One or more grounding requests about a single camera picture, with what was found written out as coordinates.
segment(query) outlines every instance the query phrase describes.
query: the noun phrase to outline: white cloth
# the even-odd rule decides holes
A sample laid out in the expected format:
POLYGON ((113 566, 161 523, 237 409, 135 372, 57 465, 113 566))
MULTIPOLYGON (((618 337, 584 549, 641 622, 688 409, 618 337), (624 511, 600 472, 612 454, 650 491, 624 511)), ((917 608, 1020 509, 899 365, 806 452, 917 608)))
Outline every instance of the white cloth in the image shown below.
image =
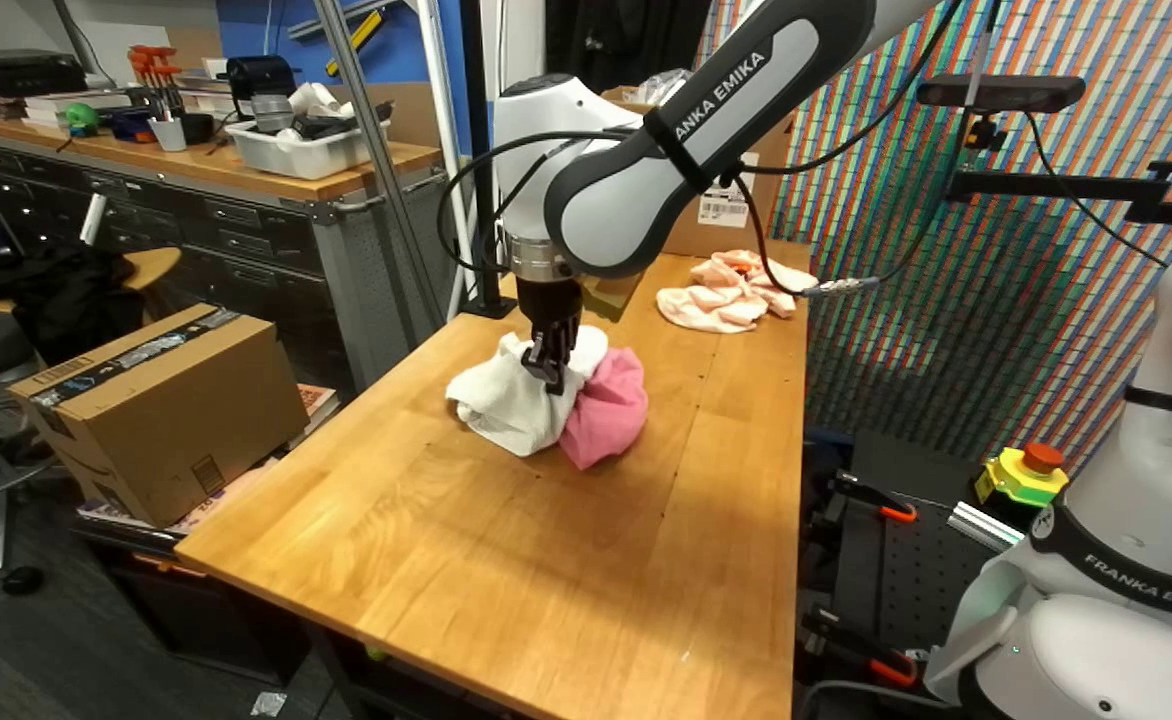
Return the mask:
POLYGON ((548 397, 545 380, 535 380, 518 365, 524 349, 527 340, 506 331, 500 337, 500 349, 493 360, 460 372, 446 382, 446 399, 456 405, 456 414, 475 436, 500 445, 511 454, 535 454, 539 448, 552 448, 558 441, 584 380, 609 355, 609 337, 591 325, 579 325, 558 397, 548 397))

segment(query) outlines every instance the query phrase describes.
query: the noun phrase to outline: office floor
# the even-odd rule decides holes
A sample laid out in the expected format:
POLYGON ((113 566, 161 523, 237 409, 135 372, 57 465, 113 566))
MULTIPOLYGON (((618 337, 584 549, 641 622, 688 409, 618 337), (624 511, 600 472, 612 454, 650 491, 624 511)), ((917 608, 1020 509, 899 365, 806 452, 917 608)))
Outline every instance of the office floor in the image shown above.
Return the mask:
POLYGON ((0 720, 238 720, 260 680, 166 656, 70 545, 77 489, 32 483, 13 564, 38 564, 36 595, 0 591, 0 720))

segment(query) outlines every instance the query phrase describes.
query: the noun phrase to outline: pink towel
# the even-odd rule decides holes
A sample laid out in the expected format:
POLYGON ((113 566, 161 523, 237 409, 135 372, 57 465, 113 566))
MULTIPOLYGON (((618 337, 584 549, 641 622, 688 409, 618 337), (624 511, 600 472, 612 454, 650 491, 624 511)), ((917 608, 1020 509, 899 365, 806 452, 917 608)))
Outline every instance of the pink towel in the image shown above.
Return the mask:
POLYGON ((641 360, 628 349, 618 349, 595 365, 591 380, 574 397, 574 412, 558 436, 558 448, 579 472, 588 472, 609 454, 624 454, 644 422, 647 374, 641 360))

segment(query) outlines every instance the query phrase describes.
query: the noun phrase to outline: desk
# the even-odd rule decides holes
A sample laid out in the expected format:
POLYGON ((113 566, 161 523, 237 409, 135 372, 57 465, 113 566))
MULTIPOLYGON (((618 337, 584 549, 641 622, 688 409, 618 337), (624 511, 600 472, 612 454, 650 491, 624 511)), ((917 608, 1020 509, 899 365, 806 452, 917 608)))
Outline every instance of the desk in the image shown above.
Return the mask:
POLYGON ((230 144, 215 153, 206 144, 161 153, 113 137, 62 144, 57 130, 0 118, 0 229, 13 253, 70 245, 87 196, 101 191, 109 196, 101 247, 179 245, 182 261, 165 282, 171 302, 206 298, 262 317, 279 329, 301 380, 352 390, 435 329, 425 294, 443 306, 452 282, 452 264, 430 245, 439 153, 392 141, 392 167, 411 189, 408 211, 430 287, 411 278, 368 163, 287 180, 237 167, 230 144))
POLYGON ((205 571, 527 717, 791 717, 806 321, 672 329, 650 292, 614 349, 647 367, 641 445, 588 477, 465 432, 443 382, 518 321, 452 321, 176 549, 205 571))

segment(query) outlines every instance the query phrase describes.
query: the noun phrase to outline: wooden table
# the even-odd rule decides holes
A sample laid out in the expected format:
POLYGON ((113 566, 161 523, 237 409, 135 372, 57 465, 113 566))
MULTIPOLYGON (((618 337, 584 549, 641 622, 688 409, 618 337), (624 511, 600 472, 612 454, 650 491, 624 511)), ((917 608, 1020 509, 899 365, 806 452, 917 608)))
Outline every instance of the wooden table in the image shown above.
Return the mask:
MULTIPOLYGON (((146 172, 143 180, 161 180, 161 183, 206 183, 206 189, 224 189, 224 191, 243 191, 243 196, 279 196, 279 198, 342 198, 352 191, 364 191, 373 167, 347 167, 335 175, 321 175, 321 180, 301 180, 301 175, 262 175, 251 167, 237 163, 237 149, 224 144, 211 153, 211 144, 193 144, 182 153, 161 153, 155 144, 122 144, 113 137, 85 137, 62 144, 60 130, 42 130, 42 127, 27 127, 21 118, 0 118, 0 144, 13 153, 52 153, 60 159, 77 159, 77 163, 113 163, 113 167, 126 167, 126 172, 146 172)), ((392 167, 396 172, 411 172, 411 167, 435 167, 439 153, 427 144, 389 144, 392 167)))
POLYGON ((179 545, 205 571, 531 717, 791 717, 806 321, 618 325, 650 414, 595 472, 504 454, 443 382, 524 321, 452 321, 179 545))

